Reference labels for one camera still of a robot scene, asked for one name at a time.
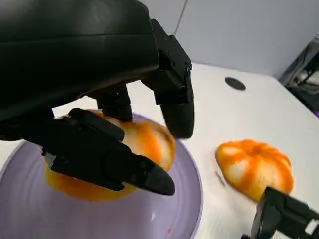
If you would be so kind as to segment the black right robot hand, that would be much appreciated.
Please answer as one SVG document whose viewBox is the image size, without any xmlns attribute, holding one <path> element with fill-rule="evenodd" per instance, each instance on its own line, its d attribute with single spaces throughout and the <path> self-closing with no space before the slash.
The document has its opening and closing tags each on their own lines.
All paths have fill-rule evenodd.
<svg viewBox="0 0 319 239">
<path fill-rule="evenodd" d="M 318 220 L 319 214 L 293 197 L 271 187 L 266 187 L 257 204 L 250 238 L 270 239 L 276 231 L 291 239 L 317 239 L 319 227 L 312 233 L 306 232 L 311 220 Z"/>
</svg>

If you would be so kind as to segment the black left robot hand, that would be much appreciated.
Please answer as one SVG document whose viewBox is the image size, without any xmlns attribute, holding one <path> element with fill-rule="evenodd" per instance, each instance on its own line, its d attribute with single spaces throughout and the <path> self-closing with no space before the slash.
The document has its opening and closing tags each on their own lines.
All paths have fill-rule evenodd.
<svg viewBox="0 0 319 239">
<path fill-rule="evenodd" d="M 42 148 L 57 173 L 113 191 L 128 183 L 171 196 L 173 179 L 123 144 L 124 131 L 89 110 L 56 119 L 83 96 L 129 122 L 127 83 L 154 92 L 169 132 L 194 131 L 192 62 L 137 0 L 3 0 L 0 3 L 0 138 Z"/>
</svg>

